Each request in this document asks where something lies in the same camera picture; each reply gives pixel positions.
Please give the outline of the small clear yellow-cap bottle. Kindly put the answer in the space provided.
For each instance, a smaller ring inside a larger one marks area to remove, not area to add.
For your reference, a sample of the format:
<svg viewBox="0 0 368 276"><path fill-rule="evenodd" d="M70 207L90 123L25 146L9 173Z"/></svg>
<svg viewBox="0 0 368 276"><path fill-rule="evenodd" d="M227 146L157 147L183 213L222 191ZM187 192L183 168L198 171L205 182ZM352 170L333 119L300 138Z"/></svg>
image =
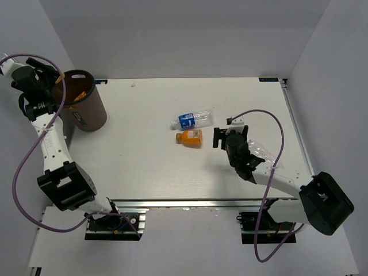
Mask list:
<svg viewBox="0 0 368 276"><path fill-rule="evenodd" d="M63 78L65 78L65 74L62 74L61 76L59 76L58 78L57 78L57 80L55 81L55 83L56 84L58 84L59 82L61 82L62 81L62 79Z"/></svg>

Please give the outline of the orange juice bottle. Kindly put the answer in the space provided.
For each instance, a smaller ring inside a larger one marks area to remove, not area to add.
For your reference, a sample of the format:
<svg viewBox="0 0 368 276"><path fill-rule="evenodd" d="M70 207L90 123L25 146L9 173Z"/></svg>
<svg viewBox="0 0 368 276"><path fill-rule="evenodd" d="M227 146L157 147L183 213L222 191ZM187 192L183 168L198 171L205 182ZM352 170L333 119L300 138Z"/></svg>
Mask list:
<svg viewBox="0 0 368 276"><path fill-rule="evenodd" d="M202 146L202 130L186 130L175 135L176 142L186 147L200 148Z"/></svg>

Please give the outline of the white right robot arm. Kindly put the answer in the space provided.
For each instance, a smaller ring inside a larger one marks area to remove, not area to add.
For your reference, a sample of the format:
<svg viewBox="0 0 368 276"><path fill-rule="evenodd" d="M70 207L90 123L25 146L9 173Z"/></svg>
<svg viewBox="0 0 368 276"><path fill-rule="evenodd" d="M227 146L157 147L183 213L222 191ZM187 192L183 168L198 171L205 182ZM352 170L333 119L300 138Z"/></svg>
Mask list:
<svg viewBox="0 0 368 276"><path fill-rule="evenodd" d="M309 224L331 236L354 211L354 205L327 172L301 175L274 168L251 153L247 126L215 128L213 147L226 151L229 164L239 177L255 185L270 186L293 197L292 200L269 200L259 215L260 224L273 229L279 223Z"/></svg>

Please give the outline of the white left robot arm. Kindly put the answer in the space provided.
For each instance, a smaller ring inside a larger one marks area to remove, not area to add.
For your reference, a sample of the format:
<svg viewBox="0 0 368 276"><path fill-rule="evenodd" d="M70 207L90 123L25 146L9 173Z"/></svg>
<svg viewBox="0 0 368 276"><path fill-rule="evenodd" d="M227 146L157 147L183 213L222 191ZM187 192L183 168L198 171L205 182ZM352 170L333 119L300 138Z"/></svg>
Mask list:
<svg viewBox="0 0 368 276"><path fill-rule="evenodd" d="M11 86L22 92L19 106L39 138L43 153L40 189L60 210L80 209L95 213L108 229L121 224L121 215L110 199L102 197L92 179L73 161L63 133L62 108L82 131L101 129L107 114L94 77L87 71L71 70L60 75L52 66L28 58L11 73Z"/></svg>

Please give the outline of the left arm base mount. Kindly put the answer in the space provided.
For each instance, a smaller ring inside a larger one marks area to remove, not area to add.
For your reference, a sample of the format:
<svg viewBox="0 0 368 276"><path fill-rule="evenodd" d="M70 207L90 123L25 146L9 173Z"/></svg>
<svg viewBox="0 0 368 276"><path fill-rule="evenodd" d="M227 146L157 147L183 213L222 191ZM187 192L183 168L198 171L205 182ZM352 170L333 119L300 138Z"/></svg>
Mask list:
<svg viewBox="0 0 368 276"><path fill-rule="evenodd" d="M145 210L133 210L125 212L130 226L123 217L108 218L107 221L89 220L85 232L85 240L99 241L139 241L145 228Z"/></svg>

